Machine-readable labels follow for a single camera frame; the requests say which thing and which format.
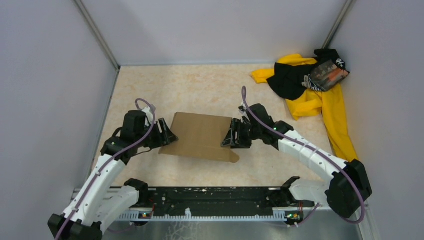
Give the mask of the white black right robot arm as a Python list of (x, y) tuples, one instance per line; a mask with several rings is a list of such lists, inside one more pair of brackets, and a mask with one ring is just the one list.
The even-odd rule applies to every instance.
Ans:
[(284, 186), (281, 199), (287, 206), (310, 201), (329, 206), (348, 219), (373, 194), (366, 168), (357, 159), (347, 161), (330, 154), (301, 136), (285, 121), (274, 121), (258, 103), (239, 106), (240, 119), (233, 118), (222, 146), (250, 149), (253, 141), (262, 141), (277, 151), (291, 155), (320, 177), (320, 181), (292, 177)]

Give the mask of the brown cardboard box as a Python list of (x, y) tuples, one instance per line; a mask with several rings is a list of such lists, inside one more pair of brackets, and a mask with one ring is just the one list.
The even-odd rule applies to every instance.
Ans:
[(161, 147), (160, 154), (237, 163), (239, 155), (229, 146), (221, 146), (230, 125), (231, 117), (176, 112), (170, 130), (178, 141)]

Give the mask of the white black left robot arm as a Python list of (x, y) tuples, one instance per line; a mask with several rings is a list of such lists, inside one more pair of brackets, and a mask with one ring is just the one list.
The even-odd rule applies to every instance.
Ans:
[(221, 145), (231, 124), (225, 116), (178, 112), (171, 127), (152, 107), (131, 110), (103, 145), (97, 163), (75, 199), (48, 228), (56, 240), (100, 240), (110, 225), (130, 207), (149, 203), (147, 183), (129, 179), (110, 200), (104, 197), (117, 176), (139, 153), (164, 148), (173, 155), (223, 162), (239, 158)]

